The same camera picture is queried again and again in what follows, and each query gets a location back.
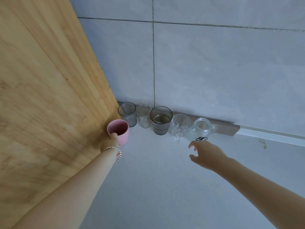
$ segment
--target bracelet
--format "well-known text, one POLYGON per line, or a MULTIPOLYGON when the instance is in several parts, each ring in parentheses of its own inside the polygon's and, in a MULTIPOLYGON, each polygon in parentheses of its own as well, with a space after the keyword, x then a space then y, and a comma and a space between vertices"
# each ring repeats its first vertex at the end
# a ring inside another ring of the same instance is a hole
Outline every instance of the bracelet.
POLYGON ((118 147, 115 147, 115 146, 110 146, 110 147, 105 148, 105 149, 103 150, 103 152, 104 152, 105 150, 107 150, 107 149, 112 149, 112 148, 116 148, 116 149, 118 149, 118 150, 120 151, 120 156, 119 156, 119 159, 118 159, 118 160, 115 162, 115 163, 117 163, 117 162, 120 160, 121 155, 122 155, 121 150, 120 150, 118 147))

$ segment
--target forearm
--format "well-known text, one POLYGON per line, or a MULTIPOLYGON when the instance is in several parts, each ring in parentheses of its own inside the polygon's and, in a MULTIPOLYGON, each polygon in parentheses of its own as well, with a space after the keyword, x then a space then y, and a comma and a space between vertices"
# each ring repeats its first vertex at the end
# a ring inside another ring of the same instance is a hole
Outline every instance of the forearm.
POLYGON ((305 228, 305 199, 294 192, 227 159, 217 170, 276 228, 305 228))
POLYGON ((116 160, 117 149, 99 154, 28 212, 16 228, 77 229, 116 160))

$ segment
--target wood grain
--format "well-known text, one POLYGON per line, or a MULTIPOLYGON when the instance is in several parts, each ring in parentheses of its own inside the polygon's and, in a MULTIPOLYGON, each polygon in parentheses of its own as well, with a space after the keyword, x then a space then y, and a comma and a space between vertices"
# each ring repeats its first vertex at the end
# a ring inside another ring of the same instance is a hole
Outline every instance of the wood grain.
POLYGON ((69 0, 0 0, 0 225, 98 153, 118 104, 69 0))

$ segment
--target pink mug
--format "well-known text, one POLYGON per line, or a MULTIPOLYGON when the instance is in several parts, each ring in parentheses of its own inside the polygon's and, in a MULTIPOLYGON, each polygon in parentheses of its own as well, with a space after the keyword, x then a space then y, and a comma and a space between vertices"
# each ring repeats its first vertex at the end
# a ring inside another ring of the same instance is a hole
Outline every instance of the pink mug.
POLYGON ((107 132, 111 135, 113 132, 117 134, 119 144, 125 145, 129 136, 129 125, 124 120, 114 120, 107 126, 107 132))

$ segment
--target drinking glass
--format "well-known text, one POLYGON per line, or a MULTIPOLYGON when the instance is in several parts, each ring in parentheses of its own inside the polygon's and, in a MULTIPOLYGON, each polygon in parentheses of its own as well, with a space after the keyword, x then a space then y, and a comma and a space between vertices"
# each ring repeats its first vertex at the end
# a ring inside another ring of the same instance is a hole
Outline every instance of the drinking glass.
POLYGON ((139 124, 142 128, 149 128, 152 124, 152 121, 150 119, 150 112, 152 108, 147 104, 142 104, 137 107, 137 115, 139 124))
POLYGON ((173 118, 171 110, 164 106, 155 107, 150 112, 150 119, 152 120, 153 131, 157 135, 165 135, 170 126, 170 121, 173 118))
POLYGON ((189 128, 187 137, 190 141, 206 141, 215 131, 216 127, 208 119, 200 117, 189 128))
POLYGON ((134 127, 137 124, 136 107, 133 103, 123 103, 117 109, 123 120, 127 121, 129 127, 134 127))
POLYGON ((174 115, 171 120, 171 131, 176 137, 176 141, 180 142, 181 137, 184 137, 187 129, 192 125, 191 119, 184 114, 174 115))

